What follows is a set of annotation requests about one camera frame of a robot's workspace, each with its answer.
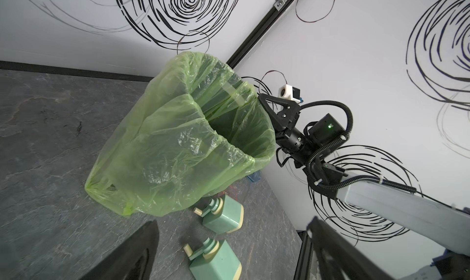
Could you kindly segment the green sharpener bottom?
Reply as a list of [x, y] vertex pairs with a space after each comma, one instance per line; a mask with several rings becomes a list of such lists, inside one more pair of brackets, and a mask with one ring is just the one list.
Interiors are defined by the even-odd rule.
[[193, 250], [185, 244], [183, 250], [196, 280], [239, 280], [241, 277], [241, 261], [226, 240], [207, 238], [199, 249]]

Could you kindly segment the blue sharpener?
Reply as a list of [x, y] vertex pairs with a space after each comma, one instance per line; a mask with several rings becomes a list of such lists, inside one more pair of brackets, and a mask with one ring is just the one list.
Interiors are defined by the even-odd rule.
[[258, 182], [258, 181], [261, 180], [261, 178], [262, 178], [262, 173], [261, 173], [261, 171], [259, 170], [259, 171], [253, 172], [253, 173], [251, 173], [250, 175], [246, 176], [246, 178], [247, 178], [250, 182], [256, 183], [256, 182]]

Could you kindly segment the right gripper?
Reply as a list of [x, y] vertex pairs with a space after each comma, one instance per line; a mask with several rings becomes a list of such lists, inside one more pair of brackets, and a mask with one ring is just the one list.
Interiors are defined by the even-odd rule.
[[316, 150], [316, 146], [295, 128], [300, 117], [301, 106], [295, 101], [267, 94], [260, 94], [258, 101], [267, 112], [276, 132], [277, 145], [290, 158], [294, 159], [295, 166], [306, 166], [307, 160]]

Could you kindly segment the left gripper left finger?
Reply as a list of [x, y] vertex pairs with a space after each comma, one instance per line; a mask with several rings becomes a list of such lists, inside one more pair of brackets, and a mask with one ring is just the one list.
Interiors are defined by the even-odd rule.
[[146, 222], [82, 279], [148, 280], [153, 270], [159, 235], [157, 221]]

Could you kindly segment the green sharpener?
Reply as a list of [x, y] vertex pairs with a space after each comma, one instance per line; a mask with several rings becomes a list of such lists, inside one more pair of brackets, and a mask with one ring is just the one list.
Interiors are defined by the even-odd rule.
[[238, 231], [244, 222], [244, 207], [227, 194], [211, 199], [203, 210], [195, 207], [193, 212], [203, 218], [202, 225], [220, 235]]
[[185, 244], [183, 250], [196, 280], [239, 280], [241, 277], [241, 261], [226, 240], [207, 238], [199, 249], [193, 250]]

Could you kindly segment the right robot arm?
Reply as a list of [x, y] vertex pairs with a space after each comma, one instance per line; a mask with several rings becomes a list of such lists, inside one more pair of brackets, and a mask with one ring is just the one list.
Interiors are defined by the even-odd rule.
[[[350, 138], [353, 114], [348, 106], [331, 100], [300, 105], [267, 94], [260, 94], [258, 101], [270, 118], [276, 144], [288, 159], [293, 159], [295, 168], [305, 173], [310, 190], [367, 210], [451, 252], [470, 254], [470, 215], [464, 210], [378, 174], [360, 175], [326, 162]], [[333, 106], [344, 111], [346, 127], [327, 114], [309, 123], [303, 131], [296, 129], [301, 111], [316, 106]]]

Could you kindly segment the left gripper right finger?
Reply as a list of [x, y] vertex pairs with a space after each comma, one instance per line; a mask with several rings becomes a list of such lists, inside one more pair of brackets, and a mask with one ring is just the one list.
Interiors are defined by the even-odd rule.
[[347, 242], [333, 228], [315, 217], [307, 226], [312, 233], [321, 279], [390, 280], [392, 277]]

